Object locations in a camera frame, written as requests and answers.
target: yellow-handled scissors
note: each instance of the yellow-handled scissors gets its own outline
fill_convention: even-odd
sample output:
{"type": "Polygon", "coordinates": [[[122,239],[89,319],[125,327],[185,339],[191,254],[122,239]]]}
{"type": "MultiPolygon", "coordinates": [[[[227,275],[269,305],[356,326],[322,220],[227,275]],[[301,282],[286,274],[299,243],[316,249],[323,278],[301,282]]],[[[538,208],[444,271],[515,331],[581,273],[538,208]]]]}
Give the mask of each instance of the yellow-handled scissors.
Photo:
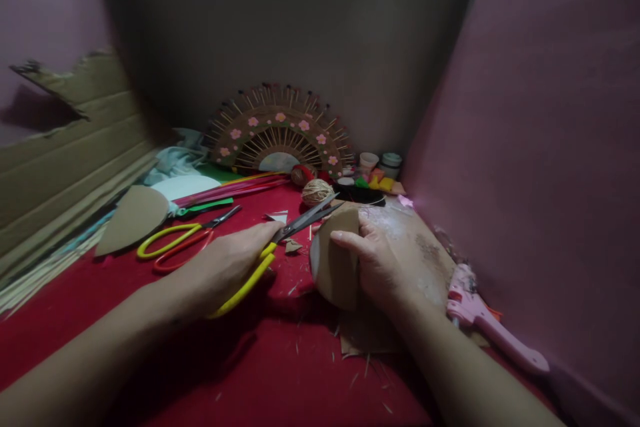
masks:
{"type": "Polygon", "coordinates": [[[242,205],[238,205],[231,210],[229,210],[224,215],[221,215],[206,224],[186,224],[179,225],[174,227],[169,227],[164,230],[161,230],[157,234],[153,234],[151,237],[146,239],[140,246],[136,254],[138,258],[142,260],[148,260],[156,257],[160,257],[155,261],[154,272],[156,274],[168,274],[173,270],[176,270],[178,267],[186,264],[186,262],[182,262],[181,264],[174,265],[172,267],[163,267],[160,264],[164,262],[167,258],[173,257],[177,252],[184,250],[185,248],[200,242],[202,239],[205,239],[203,242],[202,248],[206,247],[213,240],[213,229],[218,225],[222,224],[226,219],[235,214],[238,210],[242,208],[242,205]],[[186,233],[179,236],[177,239],[172,241],[171,243],[165,245],[154,252],[147,252],[147,248],[160,237],[164,237],[172,232],[179,232],[181,230],[187,230],[186,233]],[[199,235],[191,237],[196,232],[202,231],[199,235]]]}
{"type": "Polygon", "coordinates": [[[258,280],[260,280],[260,277],[262,277],[267,268],[271,265],[271,262],[273,262],[273,260],[275,259],[275,255],[273,254],[273,252],[275,251],[275,248],[278,246],[278,244],[284,239],[289,238],[292,235],[297,234],[301,230],[310,226],[313,222],[317,222],[321,218],[328,216],[331,212],[340,207],[342,203],[339,203],[338,205],[334,205],[333,207],[327,209],[324,208],[329,204],[329,202],[335,199],[337,195],[337,193],[330,195],[314,208],[306,211],[296,220],[293,220],[291,223],[278,230],[278,232],[276,232],[275,235],[271,238],[271,241],[267,244],[265,249],[260,253],[260,256],[258,257],[258,266],[251,274],[251,277],[249,277],[249,279],[240,288],[240,290],[238,290],[238,292],[233,295],[233,297],[227,300],[215,313],[208,315],[207,318],[214,319],[221,317],[227,312],[231,311],[240,302],[242,302],[242,300],[258,282],[258,280]]]}

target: paint bottle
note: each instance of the paint bottle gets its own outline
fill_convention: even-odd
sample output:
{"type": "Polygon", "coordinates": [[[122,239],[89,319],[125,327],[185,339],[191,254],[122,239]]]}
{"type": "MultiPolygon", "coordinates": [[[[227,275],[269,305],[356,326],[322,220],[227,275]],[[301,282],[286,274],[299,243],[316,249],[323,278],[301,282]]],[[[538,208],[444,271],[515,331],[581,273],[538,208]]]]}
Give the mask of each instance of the paint bottle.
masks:
{"type": "Polygon", "coordinates": [[[382,160],[378,163],[378,168],[385,172],[385,177],[397,179],[402,165],[402,157],[397,153],[384,153],[382,160]]]}

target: pink glue gun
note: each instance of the pink glue gun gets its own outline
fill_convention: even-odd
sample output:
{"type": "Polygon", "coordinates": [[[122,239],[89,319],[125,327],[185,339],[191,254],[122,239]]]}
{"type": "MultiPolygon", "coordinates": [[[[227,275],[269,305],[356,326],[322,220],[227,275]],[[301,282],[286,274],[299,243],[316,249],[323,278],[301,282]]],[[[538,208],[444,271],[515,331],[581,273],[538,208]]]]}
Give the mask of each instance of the pink glue gun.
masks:
{"type": "Polygon", "coordinates": [[[542,354],[520,342],[493,317],[477,293],[475,274],[467,264],[458,264],[453,273],[447,314],[456,327],[478,325],[489,339],[527,372],[536,375],[549,373],[549,363],[542,354]]]}

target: red tablecloth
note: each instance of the red tablecloth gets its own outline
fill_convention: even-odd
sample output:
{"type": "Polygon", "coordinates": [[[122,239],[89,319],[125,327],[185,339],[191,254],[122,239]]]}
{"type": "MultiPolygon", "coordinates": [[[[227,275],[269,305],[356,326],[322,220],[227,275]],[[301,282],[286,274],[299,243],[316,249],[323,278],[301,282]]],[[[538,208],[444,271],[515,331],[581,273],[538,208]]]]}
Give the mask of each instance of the red tablecloth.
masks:
{"type": "MultiPolygon", "coordinates": [[[[216,229],[218,236],[262,222],[269,212],[288,209],[289,220],[301,212],[300,194],[291,185],[235,204],[243,209],[216,229]]],[[[205,213],[197,221],[217,215],[205,213]]],[[[308,248],[308,230],[294,238],[308,248]]],[[[197,322],[159,346],[123,389],[108,424],[439,424],[410,357],[376,357],[367,377],[364,359],[341,359],[339,338],[333,336],[337,310],[312,292],[307,255],[285,257],[279,248],[271,267],[276,274],[230,314],[197,322]]],[[[92,252],[81,258],[0,322],[0,389],[156,279],[133,249],[110,262],[95,261],[92,252]]],[[[549,405],[530,381],[515,375],[549,405]]]]}

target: ball of twine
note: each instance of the ball of twine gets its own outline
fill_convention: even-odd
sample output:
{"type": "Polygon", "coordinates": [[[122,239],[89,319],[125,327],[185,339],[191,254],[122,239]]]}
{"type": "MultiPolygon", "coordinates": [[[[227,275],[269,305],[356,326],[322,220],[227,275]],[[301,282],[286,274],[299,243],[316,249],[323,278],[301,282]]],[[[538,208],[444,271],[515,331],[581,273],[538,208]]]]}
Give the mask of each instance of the ball of twine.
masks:
{"type": "Polygon", "coordinates": [[[311,180],[315,179],[317,170],[312,165],[296,165],[291,170],[291,181],[299,187],[304,187],[311,180]]]}
{"type": "Polygon", "coordinates": [[[302,202],[307,207],[313,207],[333,193],[331,186],[322,179],[311,180],[302,189],[302,202]]]}

